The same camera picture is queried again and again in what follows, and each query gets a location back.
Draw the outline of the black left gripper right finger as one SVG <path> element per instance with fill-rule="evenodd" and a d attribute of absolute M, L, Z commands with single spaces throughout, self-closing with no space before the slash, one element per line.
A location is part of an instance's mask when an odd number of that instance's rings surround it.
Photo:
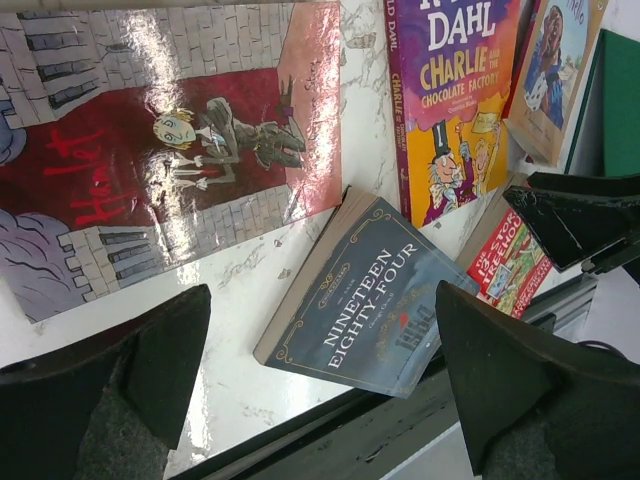
<path fill-rule="evenodd" d="M 446 281 L 436 316 L 475 475 L 638 478 L 637 364 L 515 320 Z"/>

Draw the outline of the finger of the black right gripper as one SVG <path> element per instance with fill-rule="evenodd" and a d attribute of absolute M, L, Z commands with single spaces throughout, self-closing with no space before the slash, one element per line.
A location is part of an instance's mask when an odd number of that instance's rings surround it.
<path fill-rule="evenodd" d="M 554 268 L 584 273 L 639 271 L 639 177 L 536 172 L 503 198 Z"/>

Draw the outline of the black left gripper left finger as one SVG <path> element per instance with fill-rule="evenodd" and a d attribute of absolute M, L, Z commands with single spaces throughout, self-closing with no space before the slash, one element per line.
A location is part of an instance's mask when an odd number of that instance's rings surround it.
<path fill-rule="evenodd" d="M 4 479 L 160 479 L 211 314 L 206 285 L 1 370 Z"/>

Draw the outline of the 13-Storey Treehouse red book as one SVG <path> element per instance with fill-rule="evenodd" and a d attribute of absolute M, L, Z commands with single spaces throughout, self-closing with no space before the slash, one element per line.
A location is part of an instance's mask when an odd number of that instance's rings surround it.
<path fill-rule="evenodd" d="M 479 285 L 477 297 L 519 319 L 552 269 L 523 220 L 502 194 L 510 186 L 523 186 L 527 176 L 511 173 L 496 189 L 457 264 Z"/>

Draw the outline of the Nineteen Eighty-Four blue book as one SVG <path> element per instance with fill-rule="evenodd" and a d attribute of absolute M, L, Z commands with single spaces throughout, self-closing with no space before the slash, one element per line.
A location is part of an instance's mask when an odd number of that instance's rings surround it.
<path fill-rule="evenodd" d="M 386 200 L 350 187 L 253 356 L 267 367 L 406 398 L 441 345 L 442 281 L 479 291 Z"/>

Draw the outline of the Charlie Chocolate Factory book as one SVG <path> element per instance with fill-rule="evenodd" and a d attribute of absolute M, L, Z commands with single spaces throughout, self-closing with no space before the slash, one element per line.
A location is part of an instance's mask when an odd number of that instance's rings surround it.
<path fill-rule="evenodd" d="M 387 0 L 402 214 L 428 225 L 504 184 L 520 4 Z"/>

